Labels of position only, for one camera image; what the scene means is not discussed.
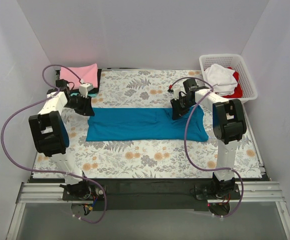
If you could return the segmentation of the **blue t shirt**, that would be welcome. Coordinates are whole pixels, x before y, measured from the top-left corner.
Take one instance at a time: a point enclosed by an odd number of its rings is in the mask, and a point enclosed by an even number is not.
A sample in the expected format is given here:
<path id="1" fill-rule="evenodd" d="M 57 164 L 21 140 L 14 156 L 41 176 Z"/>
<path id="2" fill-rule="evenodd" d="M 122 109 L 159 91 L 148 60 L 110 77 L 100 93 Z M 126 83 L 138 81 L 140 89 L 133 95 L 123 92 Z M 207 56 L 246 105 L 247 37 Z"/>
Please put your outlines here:
<path id="1" fill-rule="evenodd" d="M 183 140 L 189 113 L 172 119 L 171 108 L 95 108 L 87 142 Z"/>

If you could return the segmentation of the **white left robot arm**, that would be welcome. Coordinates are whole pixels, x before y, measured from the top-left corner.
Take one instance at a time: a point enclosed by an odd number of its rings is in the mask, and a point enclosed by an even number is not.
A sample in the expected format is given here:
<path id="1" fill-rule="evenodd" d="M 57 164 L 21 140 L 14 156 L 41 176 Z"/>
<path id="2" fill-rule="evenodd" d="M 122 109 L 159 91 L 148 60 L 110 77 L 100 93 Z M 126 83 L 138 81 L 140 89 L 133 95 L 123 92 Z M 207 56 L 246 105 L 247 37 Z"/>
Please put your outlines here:
<path id="1" fill-rule="evenodd" d="M 78 184 L 83 172 L 74 166 L 74 161 L 67 154 L 70 138 L 61 114 L 64 108 L 69 108 L 84 117 L 94 116 L 92 98 L 89 96 L 93 88 L 91 83 L 82 83 L 78 87 L 78 94 L 72 96 L 70 83 L 64 79 L 57 80 L 56 88 L 47 91 L 49 100 L 38 114 L 28 119 L 37 152 L 43 153 L 57 165 L 67 185 Z"/>

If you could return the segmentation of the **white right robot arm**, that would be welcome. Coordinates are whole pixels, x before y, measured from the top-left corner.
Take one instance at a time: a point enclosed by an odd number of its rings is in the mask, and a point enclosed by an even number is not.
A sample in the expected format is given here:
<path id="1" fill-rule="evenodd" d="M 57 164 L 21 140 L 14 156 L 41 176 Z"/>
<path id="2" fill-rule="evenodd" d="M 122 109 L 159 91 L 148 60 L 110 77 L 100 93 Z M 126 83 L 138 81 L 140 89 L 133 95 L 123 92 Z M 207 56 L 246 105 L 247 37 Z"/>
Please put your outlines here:
<path id="1" fill-rule="evenodd" d="M 174 85 L 183 80 L 185 93 Z M 234 169 L 236 151 L 239 141 L 247 131 L 246 118 L 242 102 L 234 98 L 232 100 L 219 96 L 214 87 L 198 77 L 182 77 L 168 87 L 168 92 L 173 93 L 170 101 L 172 106 L 172 119 L 178 120 L 189 113 L 184 130 L 184 150 L 190 164 L 204 172 L 213 172 L 212 195 L 222 199 L 235 186 L 235 176 L 240 177 Z M 187 135 L 191 119 L 198 108 L 204 106 L 212 112 L 212 127 L 217 138 L 217 161 L 215 169 L 204 169 L 194 164 L 187 148 Z"/>

